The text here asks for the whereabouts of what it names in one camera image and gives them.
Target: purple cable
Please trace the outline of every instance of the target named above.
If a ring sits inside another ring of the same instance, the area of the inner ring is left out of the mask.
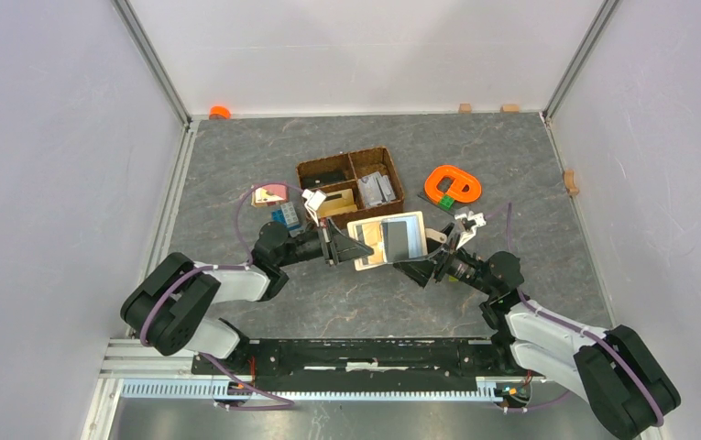
[[[172,296],[172,294],[180,288],[180,286],[187,280],[189,280],[192,276],[196,275],[197,273],[204,272],[206,270],[216,270],[216,269],[224,269],[224,270],[245,270],[245,266],[215,266],[215,265],[207,265],[207,266],[201,266],[200,268],[194,268],[191,269],[183,276],[178,278],[177,281],[173,282],[172,285],[167,289],[167,291],[164,292],[163,295],[161,295],[161,298],[159,298],[158,301],[156,301],[156,305],[153,306],[152,309],[150,309],[150,313],[148,313],[148,317],[145,318],[145,323],[142,324],[142,328],[139,330],[139,342],[142,343],[143,346],[145,347],[150,347],[150,344],[148,343],[148,330],[150,330],[150,325],[153,324],[153,319],[156,317],[156,314],[161,310],[161,307],[164,305],[164,303]]]
[[[485,219],[486,219],[486,220],[490,220],[491,218],[493,218],[493,217],[495,217],[496,215],[500,214],[501,211],[503,211],[504,208],[506,208],[508,204],[511,204],[511,202],[505,202],[504,204],[502,204],[502,205],[499,206],[498,208],[494,209],[490,214],[485,215]]]
[[[255,394],[260,394],[264,397],[269,397],[273,401],[277,402],[282,402],[283,404],[281,405],[267,405],[267,406],[226,406],[226,409],[229,411],[275,411],[275,410],[287,410],[291,408],[293,405],[296,404],[296,402],[286,399],[284,397],[276,396],[272,394],[271,392],[260,390],[253,385],[250,385],[249,383],[246,383],[242,381],[240,378],[234,375],[228,368],[224,367],[224,364],[222,364],[215,356],[209,355],[207,353],[199,353],[200,355],[204,356],[205,359],[209,360],[211,364],[213,364],[214,367],[217,369],[220,369],[222,373],[224,373],[226,376],[231,378],[234,382],[242,385],[242,388],[252,391]]]
[[[286,183],[284,181],[268,181],[267,183],[261,183],[260,185],[256,185],[253,188],[247,190],[247,192],[245,192],[244,194],[242,194],[242,197],[240,197],[239,202],[236,204],[236,212],[234,215],[234,232],[236,234],[236,239],[239,240],[239,244],[242,245],[242,249],[244,249],[247,253],[247,264],[253,264],[253,252],[250,251],[250,246],[247,245],[247,242],[242,237],[242,231],[239,230],[239,213],[242,211],[242,205],[245,204],[245,200],[247,200],[247,197],[250,197],[250,194],[252,194],[253,191],[268,185],[286,186],[288,188],[291,188],[292,190],[298,191],[300,197],[301,192],[303,191],[302,188],[299,188],[295,185],[291,185],[290,183]]]
[[[509,207],[507,208],[507,247],[509,248],[509,251],[512,251],[512,202],[509,202]],[[658,403],[655,401],[655,399],[652,397],[650,394],[650,391],[647,390],[647,387],[644,386],[643,383],[641,383],[641,380],[639,379],[639,376],[636,375],[636,373],[633,372],[633,369],[630,368],[628,363],[623,359],[617,351],[614,350],[609,344],[607,344],[604,339],[598,335],[595,335],[591,332],[588,331],[583,331],[583,329],[579,328],[578,326],[571,324],[557,316],[554,316],[552,314],[549,314],[545,311],[537,311],[536,307],[532,306],[528,300],[525,299],[525,293],[521,289],[518,289],[518,295],[520,296],[520,301],[532,312],[535,314],[541,315],[543,318],[548,319],[562,327],[565,327],[575,333],[578,333],[580,335],[585,335],[594,342],[596,342],[601,348],[603,348],[609,355],[614,359],[615,363],[619,365],[622,369],[625,370],[626,374],[628,374],[628,377],[630,380],[633,382],[634,385],[636,385],[636,388],[639,389],[641,392],[641,395],[644,396],[644,399],[647,401],[647,403],[650,405],[650,408],[652,408],[652,412],[655,413],[655,418],[657,419],[657,422],[655,423],[654,426],[663,426],[663,412],[661,411],[661,407],[658,406]],[[563,398],[564,396],[559,397],[558,399],[555,399],[554,401],[543,403],[542,405],[536,405],[537,408],[543,408],[546,406],[549,406],[550,404],[554,402],[558,402]]]
[[[148,317],[145,319],[145,323],[142,324],[142,329],[139,332],[139,342],[142,343],[143,346],[145,347],[150,347],[150,344],[148,343],[146,339],[146,335],[148,334],[148,329],[150,328],[150,325],[153,323],[153,318],[156,316],[156,314],[159,312],[161,307],[164,305],[164,303],[167,301],[167,299],[176,291],[178,288],[188,279],[190,279],[192,276],[196,275],[197,273],[204,272],[206,270],[245,270],[245,266],[220,266],[220,265],[207,265],[207,266],[201,266],[199,268],[194,268],[191,269],[183,276],[178,278],[172,285],[167,289],[167,291],[164,292],[163,295],[161,295],[161,298],[159,298],[158,301],[156,301],[156,304],[153,306],[153,309],[150,310],[150,313],[148,314]],[[270,406],[251,406],[251,407],[228,407],[229,410],[233,411],[270,411],[270,410],[284,410],[287,408],[290,408],[291,406],[294,405],[293,401],[290,401],[288,399],[282,398],[275,396],[274,394],[264,391],[264,390],[259,390],[258,388],[249,385],[242,380],[240,380],[237,376],[234,375],[231,371],[228,370],[228,368],[224,367],[218,359],[216,359],[212,355],[208,355],[206,353],[202,353],[202,356],[207,358],[207,360],[210,361],[217,369],[220,369],[226,376],[231,378],[233,381],[239,383],[242,385],[242,388],[245,388],[249,391],[255,392],[257,394],[260,394],[265,397],[269,397],[270,399],[273,399],[278,402],[283,402],[283,405],[270,405]]]
[[[239,199],[239,203],[237,203],[236,206],[236,213],[235,213],[235,218],[234,218],[234,230],[236,232],[236,238],[239,240],[239,243],[242,245],[242,247],[245,249],[245,252],[247,253],[247,264],[252,264],[253,263],[253,253],[250,251],[250,247],[247,245],[245,242],[245,239],[242,237],[242,231],[239,229],[239,213],[242,210],[242,205],[245,204],[245,200],[247,197],[250,196],[250,194],[253,193],[253,191],[257,190],[258,188],[261,188],[263,186],[267,185],[284,185],[288,188],[291,188],[292,190],[296,190],[301,194],[301,188],[298,186],[294,186],[291,184],[288,184],[284,181],[271,181],[267,183],[262,183],[260,185],[254,186],[245,194],[242,195],[242,197]],[[207,265],[207,266],[201,266],[199,268],[194,268],[183,274],[180,278],[178,278],[174,283],[172,283],[171,286],[167,289],[167,291],[164,292],[163,295],[159,298],[158,301],[156,301],[156,304],[153,306],[153,308],[150,310],[150,313],[148,314],[148,317],[145,319],[145,323],[142,324],[142,328],[139,331],[139,342],[145,346],[145,347],[150,347],[150,344],[148,343],[147,339],[147,334],[148,330],[150,329],[150,325],[153,324],[153,319],[156,317],[156,314],[159,312],[161,307],[164,305],[164,303],[171,297],[171,295],[180,288],[180,286],[187,280],[189,280],[192,276],[196,275],[197,273],[204,272],[206,270],[245,270],[245,266],[229,266],[229,265]],[[260,390],[248,383],[243,382],[240,378],[234,375],[228,368],[224,367],[224,365],[214,356],[209,355],[207,353],[202,353],[202,356],[204,356],[207,360],[210,361],[211,364],[213,364],[217,369],[221,370],[226,376],[234,380],[235,382],[239,383],[242,388],[245,388],[246,390],[252,391],[256,394],[260,394],[265,397],[269,397],[272,400],[282,402],[282,405],[269,405],[269,406],[251,406],[251,407],[232,407],[232,406],[227,406],[226,408],[232,411],[274,411],[274,410],[285,410],[290,407],[292,407],[295,402],[285,399],[283,397],[276,396],[268,391]]]

